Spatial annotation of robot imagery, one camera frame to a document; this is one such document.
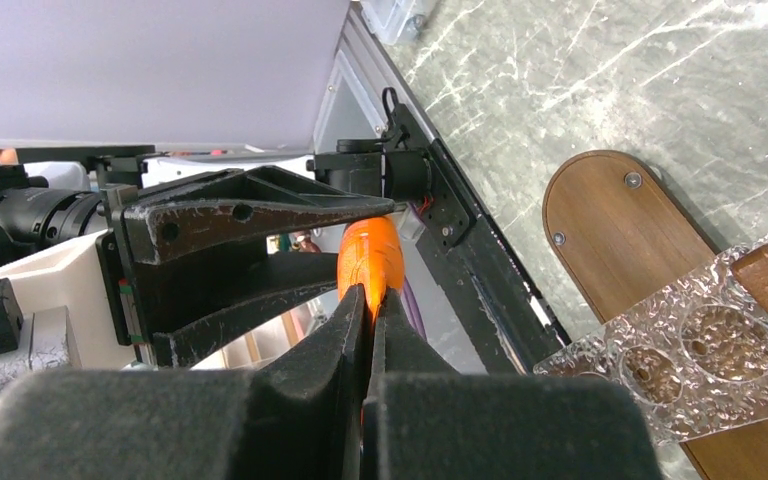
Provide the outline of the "orange toothpaste tube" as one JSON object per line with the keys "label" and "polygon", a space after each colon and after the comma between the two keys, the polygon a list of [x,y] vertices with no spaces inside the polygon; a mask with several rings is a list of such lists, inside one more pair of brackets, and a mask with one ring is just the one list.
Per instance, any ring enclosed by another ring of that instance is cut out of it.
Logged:
{"label": "orange toothpaste tube", "polygon": [[364,290],[368,322],[373,326],[390,289],[401,292],[405,261],[399,233],[388,216],[351,223],[341,238],[337,259],[337,292],[342,300],[349,288]]}

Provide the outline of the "clear acrylic toothbrush holder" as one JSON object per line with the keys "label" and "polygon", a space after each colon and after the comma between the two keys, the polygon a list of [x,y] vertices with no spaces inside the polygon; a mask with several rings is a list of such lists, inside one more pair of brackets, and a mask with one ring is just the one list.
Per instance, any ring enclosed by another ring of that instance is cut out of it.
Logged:
{"label": "clear acrylic toothbrush holder", "polygon": [[768,313],[732,266],[738,244],[539,362],[538,375],[628,389],[652,442],[681,443],[768,419]]}

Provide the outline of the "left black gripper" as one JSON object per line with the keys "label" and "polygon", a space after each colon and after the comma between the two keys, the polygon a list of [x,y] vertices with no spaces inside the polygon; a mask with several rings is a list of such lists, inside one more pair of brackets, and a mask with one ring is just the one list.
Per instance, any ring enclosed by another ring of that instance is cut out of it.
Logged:
{"label": "left black gripper", "polygon": [[[120,370],[135,361],[129,292],[112,229],[115,192],[0,190],[0,395],[45,370]],[[335,253],[278,252],[229,280],[175,294],[197,311],[152,335],[161,368],[189,368],[336,288]]]}

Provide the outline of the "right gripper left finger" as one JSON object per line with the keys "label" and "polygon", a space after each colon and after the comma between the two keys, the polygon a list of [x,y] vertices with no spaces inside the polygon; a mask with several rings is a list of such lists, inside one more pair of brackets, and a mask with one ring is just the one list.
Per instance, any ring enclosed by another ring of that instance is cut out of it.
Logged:
{"label": "right gripper left finger", "polygon": [[258,370],[34,373],[0,396],[0,479],[341,479],[359,471],[363,291]]}

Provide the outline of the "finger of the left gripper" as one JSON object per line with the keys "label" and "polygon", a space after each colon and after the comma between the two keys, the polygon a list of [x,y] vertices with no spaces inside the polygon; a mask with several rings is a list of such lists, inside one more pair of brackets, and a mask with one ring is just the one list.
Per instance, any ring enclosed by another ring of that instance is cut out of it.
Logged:
{"label": "finger of the left gripper", "polygon": [[125,206],[132,259],[161,265],[281,233],[385,216],[391,199],[348,193],[277,166],[226,169],[159,185]]}

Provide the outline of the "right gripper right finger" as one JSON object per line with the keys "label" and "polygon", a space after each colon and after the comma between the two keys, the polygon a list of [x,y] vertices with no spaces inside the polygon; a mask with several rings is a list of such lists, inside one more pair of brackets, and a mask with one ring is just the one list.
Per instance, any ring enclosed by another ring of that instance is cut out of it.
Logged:
{"label": "right gripper right finger", "polygon": [[595,376],[461,374],[389,290],[363,406],[365,479],[657,479],[629,393]]}

